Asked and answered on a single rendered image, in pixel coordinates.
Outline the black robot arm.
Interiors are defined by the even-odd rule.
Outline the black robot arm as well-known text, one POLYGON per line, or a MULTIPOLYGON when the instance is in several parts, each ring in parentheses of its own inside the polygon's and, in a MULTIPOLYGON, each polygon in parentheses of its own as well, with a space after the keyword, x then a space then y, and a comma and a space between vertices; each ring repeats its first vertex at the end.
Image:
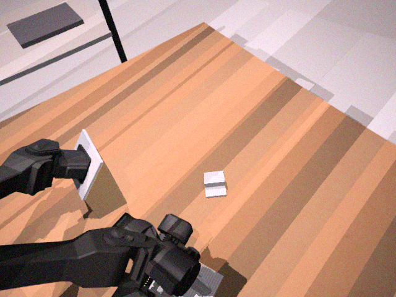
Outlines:
MULTIPOLYGON (((13 192, 34 196, 55 179, 84 183, 92 159, 59 142, 40 139, 12 152, 0 166, 0 200, 13 192)), ((155 227, 125 213, 113 226, 56 242, 0 245, 0 290, 54 282, 82 288, 140 287, 150 276, 169 295, 183 296, 201 264, 195 247, 164 243, 155 227), (129 258, 133 265, 125 272, 129 258)))

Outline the white rectangular block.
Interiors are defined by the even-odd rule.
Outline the white rectangular block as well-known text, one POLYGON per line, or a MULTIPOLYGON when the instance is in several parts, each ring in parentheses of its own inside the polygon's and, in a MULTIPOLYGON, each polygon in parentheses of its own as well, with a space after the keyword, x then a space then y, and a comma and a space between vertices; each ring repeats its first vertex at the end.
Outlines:
POLYGON ((205 195, 207 197, 226 196, 223 171, 204 173, 205 195))

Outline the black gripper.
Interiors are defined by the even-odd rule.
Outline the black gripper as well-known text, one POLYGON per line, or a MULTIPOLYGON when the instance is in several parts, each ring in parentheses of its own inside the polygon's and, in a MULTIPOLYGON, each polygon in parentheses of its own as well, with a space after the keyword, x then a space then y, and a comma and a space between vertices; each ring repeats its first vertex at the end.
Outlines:
MULTIPOLYGON (((172 213, 166 214, 158 230, 160 231, 159 236, 163 243, 171 240, 180 248, 185 247, 193 233, 192 225, 189 222, 172 213)), ((148 290, 153 281, 154 279, 147 276, 143 279, 140 287, 117 287, 112 297, 155 297, 155 294, 148 290)))

